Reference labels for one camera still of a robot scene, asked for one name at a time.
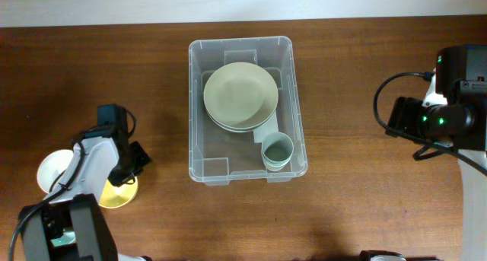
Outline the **yellow small bowl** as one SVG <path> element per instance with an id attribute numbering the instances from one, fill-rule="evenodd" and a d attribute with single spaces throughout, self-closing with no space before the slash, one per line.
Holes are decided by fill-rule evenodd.
<path id="1" fill-rule="evenodd" d="M 122 186 L 114 186 L 108 180 L 103 188 L 99 206 L 102 208 L 120 208 L 131 202 L 138 192 L 138 179 Z"/>

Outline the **green paper cup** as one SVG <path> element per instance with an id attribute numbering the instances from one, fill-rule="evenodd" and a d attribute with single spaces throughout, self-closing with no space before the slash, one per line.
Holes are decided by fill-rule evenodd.
<path id="1" fill-rule="evenodd" d="M 271 161 L 263 158 L 263 163 L 266 169 L 270 171 L 280 171 L 288 162 L 289 159 L 284 161 Z"/>

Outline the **cream paper cup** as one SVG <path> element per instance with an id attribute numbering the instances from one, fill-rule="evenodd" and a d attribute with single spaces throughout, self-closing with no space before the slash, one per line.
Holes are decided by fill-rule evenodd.
<path id="1" fill-rule="evenodd" d="M 272 172 L 279 172 L 282 170 L 286 164 L 270 164 L 270 163 L 265 163 L 265 168 L 269 171 Z"/>

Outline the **grey paper cup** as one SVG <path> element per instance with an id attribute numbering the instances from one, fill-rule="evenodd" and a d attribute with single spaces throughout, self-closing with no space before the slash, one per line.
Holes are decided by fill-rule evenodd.
<path id="1" fill-rule="evenodd" d="M 261 145 L 262 158 L 271 161 L 291 160 L 294 143 L 291 138 L 282 132 L 268 135 Z"/>

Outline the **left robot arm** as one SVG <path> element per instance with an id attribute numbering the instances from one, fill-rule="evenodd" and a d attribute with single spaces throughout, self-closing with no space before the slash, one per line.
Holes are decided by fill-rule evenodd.
<path id="1" fill-rule="evenodd" d="M 135 116 L 116 104 L 97 108 L 97 124 L 78 133 L 73 157 L 47 196 L 21 209 L 8 248 L 17 240 L 28 260 L 128 260 L 117 250 L 99 202 L 107 183 L 134 184 L 150 157 L 131 142 Z"/>

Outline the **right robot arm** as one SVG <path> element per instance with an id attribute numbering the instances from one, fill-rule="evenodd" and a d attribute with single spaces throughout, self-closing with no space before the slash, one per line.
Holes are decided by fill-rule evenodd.
<path id="1" fill-rule="evenodd" d="M 392 137 L 420 145 L 417 161 L 449 154 L 458 160 L 463 183 L 463 260 L 486 258 L 486 47 L 450 46 L 436 55 L 425 97 L 398 97 L 390 118 L 377 123 Z"/>

